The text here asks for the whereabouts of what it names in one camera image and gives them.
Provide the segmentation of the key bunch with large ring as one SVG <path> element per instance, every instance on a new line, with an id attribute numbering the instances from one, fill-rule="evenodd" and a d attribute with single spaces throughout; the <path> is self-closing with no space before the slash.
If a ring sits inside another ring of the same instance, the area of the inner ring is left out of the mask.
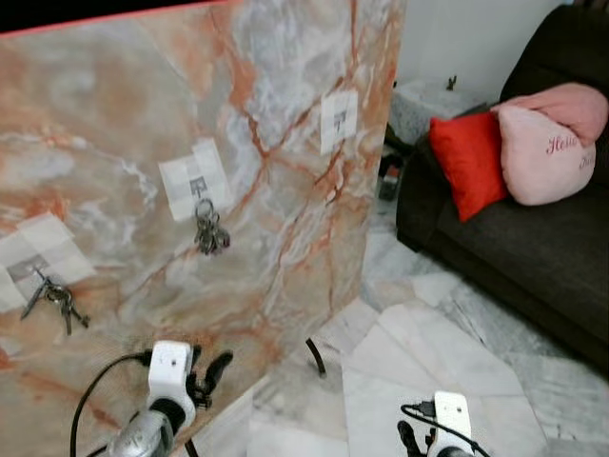
<path id="1" fill-rule="evenodd" d="M 219 212 L 213 201 L 202 199 L 194 210 L 195 243 L 202 255 L 219 255 L 231 247 L 229 231 L 219 223 Z"/>

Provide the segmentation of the key bunch with long keys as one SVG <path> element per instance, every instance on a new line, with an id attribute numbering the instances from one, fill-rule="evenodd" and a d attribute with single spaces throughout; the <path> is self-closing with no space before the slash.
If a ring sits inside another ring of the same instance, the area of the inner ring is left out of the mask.
<path id="1" fill-rule="evenodd" d="M 61 286 L 55 280 L 49 279 L 47 274 L 44 274 L 41 269 L 36 268 L 34 271 L 42 283 L 39 284 L 38 288 L 35 288 L 33 295 L 31 295 L 19 318 L 25 321 L 39 302 L 49 302 L 60 309 L 60 314 L 64 318 L 66 335 L 72 335 L 73 321 L 79 323 L 80 327 L 88 329 L 90 327 L 90 318 L 86 314 L 80 313 L 77 306 L 75 306 L 73 292 L 66 286 Z"/>

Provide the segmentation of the black panel stand leg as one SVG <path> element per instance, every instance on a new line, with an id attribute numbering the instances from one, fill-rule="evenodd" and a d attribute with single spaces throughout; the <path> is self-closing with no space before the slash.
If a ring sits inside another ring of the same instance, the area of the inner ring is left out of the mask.
<path id="1" fill-rule="evenodd" d="M 327 369 L 324 362 L 324 357 L 322 356 L 319 348 L 312 338 L 308 338 L 305 340 L 305 346 L 309 349 L 310 357 L 312 357 L 314 366 L 316 366 L 316 370 L 318 371 L 318 375 L 321 378 L 325 378 L 327 375 Z"/>

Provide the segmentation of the dark brown sofa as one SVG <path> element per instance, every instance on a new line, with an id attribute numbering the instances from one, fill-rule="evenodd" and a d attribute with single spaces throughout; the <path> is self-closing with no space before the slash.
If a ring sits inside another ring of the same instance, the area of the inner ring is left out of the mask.
<path id="1" fill-rule="evenodd" d="M 608 89 L 605 11 L 553 9 L 523 49 L 501 100 L 562 83 Z M 600 225 L 609 208 L 606 136 L 595 147 L 595 171 L 578 194 L 535 208 L 504 199 L 463 222 L 430 144 L 419 140 L 402 170 L 396 234 L 405 247 L 469 279 L 606 375 L 609 230 Z"/>

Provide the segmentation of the black device on floor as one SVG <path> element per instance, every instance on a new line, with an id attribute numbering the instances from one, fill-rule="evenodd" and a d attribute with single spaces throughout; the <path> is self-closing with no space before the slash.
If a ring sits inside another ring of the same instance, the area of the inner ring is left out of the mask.
<path id="1" fill-rule="evenodd" d="M 377 173 L 377 196 L 383 201 L 393 201 L 399 196 L 403 158 L 397 153 L 380 157 Z"/>

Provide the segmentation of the orange grey marble panel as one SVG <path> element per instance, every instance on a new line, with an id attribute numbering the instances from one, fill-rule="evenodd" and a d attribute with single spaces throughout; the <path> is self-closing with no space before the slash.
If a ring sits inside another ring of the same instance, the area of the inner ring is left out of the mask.
<path id="1" fill-rule="evenodd" d="M 126 354 L 157 340 L 234 353 L 196 435 L 353 301 L 404 9 L 235 0 L 0 36 L 0 236 L 51 213 L 96 270 L 66 286 L 88 329 L 49 302 L 0 313 L 0 457 L 107 443 L 147 399 Z M 346 89 L 360 123 L 324 155 L 321 103 Z M 234 194 L 219 255 L 158 169 L 206 138 Z"/>

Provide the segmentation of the red cushion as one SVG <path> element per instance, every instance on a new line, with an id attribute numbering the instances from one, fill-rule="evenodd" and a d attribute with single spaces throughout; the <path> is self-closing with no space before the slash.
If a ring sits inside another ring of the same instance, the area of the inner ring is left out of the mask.
<path id="1" fill-rule="evenodd" d="M 453 119 L 432 118 L 432 155 L 451 186 L 461 222 L 508 197 L 503 179 L 503 138 L 499 116 L 492 110 Z"/>

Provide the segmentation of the pink embroidered cushion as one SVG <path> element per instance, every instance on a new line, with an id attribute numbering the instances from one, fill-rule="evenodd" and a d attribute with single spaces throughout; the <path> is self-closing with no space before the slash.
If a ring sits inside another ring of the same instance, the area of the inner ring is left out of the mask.
<path id="1" fill-rule="evenodd" d="M 501 132 L 501 174 L 526 206 L 573 196 L 591 182 L 609 101 L 578 83 L 513 97 L 491 109 Z"/>

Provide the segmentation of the grey speckled side table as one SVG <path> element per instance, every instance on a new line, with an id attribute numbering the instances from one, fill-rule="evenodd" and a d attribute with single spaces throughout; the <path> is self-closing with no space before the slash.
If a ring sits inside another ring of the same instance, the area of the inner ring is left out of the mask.
<path id="1" fill-rule="evenodd" d="M 432 118 L 461 117 L 483 106 L 478 96 L 448 90 L 445 83 L 409 80 L 393 88 L 390 127 L 402 143 L 414 145 L 427 134 Z"/>

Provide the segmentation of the white taped wall hook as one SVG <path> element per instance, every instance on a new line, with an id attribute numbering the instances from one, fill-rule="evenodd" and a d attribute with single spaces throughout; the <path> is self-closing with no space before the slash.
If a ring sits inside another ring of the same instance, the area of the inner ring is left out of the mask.
<path id="1" fill-rule="evenodd" d="M 24 308 L 45 279 L 73 286 L 95 274 L 60 218 L 45 213 L 27 219 L 0 236 L 0 313 Z"/>
<path id="2" fill-rule="evenodd" d="M 323 97 L 319 116 L 319 152 L 327 155 L 338 149 L 358 129 L 360 95 L 353 89 L 338 90 Z"/>
<path id="3" fill-rule="evenodd" d="M 194 217 L 196 205 L 209 200 L 215 209 L 232 205 L 232 191 L 216 143 L 206 138 L 187 156 L 158 164 L 171 218 L 175 222 Z"/>

